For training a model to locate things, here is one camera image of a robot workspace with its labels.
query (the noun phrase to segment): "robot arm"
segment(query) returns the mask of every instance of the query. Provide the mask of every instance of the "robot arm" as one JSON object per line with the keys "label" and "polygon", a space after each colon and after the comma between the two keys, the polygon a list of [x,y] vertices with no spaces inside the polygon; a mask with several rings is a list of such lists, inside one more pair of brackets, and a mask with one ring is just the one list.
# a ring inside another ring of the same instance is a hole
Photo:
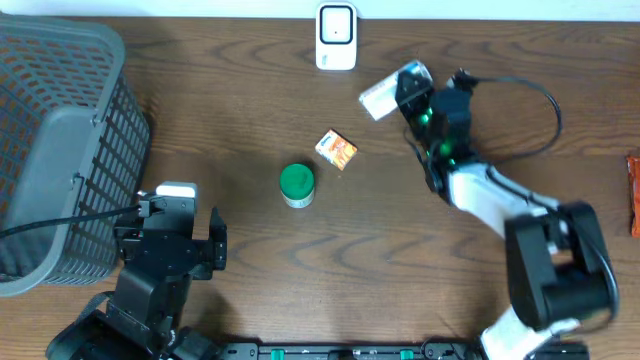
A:
{"label": "robot arm", "polygon": [[[426,182],[445,202],[466,211],[506,242],[512,307],[481,336],[489,360],[522,359],[552,337],[578,328],[617,302],[615,278],[598,220],[585,203],[561,205],[514,183],[470,146],[469,110],[478,80],[460,71],[435,91],[417,63],[398,73],[395,100],[426,152]],[[571,251],[573,263],[551,256]]]}

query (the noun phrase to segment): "wooden table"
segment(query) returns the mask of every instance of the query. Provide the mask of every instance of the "wooden table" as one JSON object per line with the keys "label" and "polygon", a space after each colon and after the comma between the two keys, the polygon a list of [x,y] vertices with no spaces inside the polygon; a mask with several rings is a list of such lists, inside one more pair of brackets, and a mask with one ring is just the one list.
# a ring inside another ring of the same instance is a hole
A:
{"label": "wooden table", "polygon": [[[227,270],[193,284],[183,325],[215,339],[416,342],[473,337],[508,307],[502,241],[429,193],[399,114],[373,122],[358,95],[412,59],[443,85],[459,67],[544,84],[565,114],[552,151],[508,176],[598,212],[622,291],[618,321],[589,336],[592,359],[640,356],[640,240],[629,236],[625,155],[640,144],[636,24],[360,21],[358,65],[321,72],[309,20],[107,19],[126,75],[155,119],[143,186],[199,186],[195,235],[211,207],[229,225]],[[491,159],[554,131],[543,96],[485,85],[473,132]],[[314,157],[335,128],[359,148],[343,173]],[[288,208],[282,168],[316,161],[317,195]],[[0,358],[40,359],[115,276],[84,288],[38,287],[0,300]]]}

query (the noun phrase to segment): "plastic basket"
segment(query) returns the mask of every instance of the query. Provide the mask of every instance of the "plastic basket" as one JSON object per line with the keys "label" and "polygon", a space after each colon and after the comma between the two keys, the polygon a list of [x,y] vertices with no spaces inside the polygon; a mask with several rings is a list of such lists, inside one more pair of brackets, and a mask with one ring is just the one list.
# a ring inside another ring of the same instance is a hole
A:
{"label": "plastic basket", "polygon": [[[0,224],[131,205],[150,130],[106,26],[0,16]],[[0,296],[108,276],[115,218],[0,239]]]}

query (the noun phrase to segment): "white rectangular device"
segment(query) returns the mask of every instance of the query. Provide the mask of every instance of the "white rectangular device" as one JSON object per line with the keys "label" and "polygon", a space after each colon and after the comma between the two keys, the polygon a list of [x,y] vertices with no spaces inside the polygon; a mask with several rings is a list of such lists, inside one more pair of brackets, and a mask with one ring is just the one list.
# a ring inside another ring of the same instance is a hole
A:
{"label": "white rectangular device", "polygon": [[347,2],[320,4],[316,13],[316,66],[321,70],[351,70],[358,51],[358,15]]}

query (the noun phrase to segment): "orange wrapper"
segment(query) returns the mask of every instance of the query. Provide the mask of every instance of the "orange wrapper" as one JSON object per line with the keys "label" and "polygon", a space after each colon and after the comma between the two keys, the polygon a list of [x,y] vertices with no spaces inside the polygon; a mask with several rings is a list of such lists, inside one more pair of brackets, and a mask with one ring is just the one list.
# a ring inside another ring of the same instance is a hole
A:
{"label": "orange wrapper", "polygon": [[631,204],[633,206],[631,236],[640,238],[640,157],[627,156],[627,166],[629,168]]}
{"label": "orange wrapper", "polygon": [[329,130],[316,145],[316,152],[340,170],[344,170],[356,151],[353,144],[334,130]]}

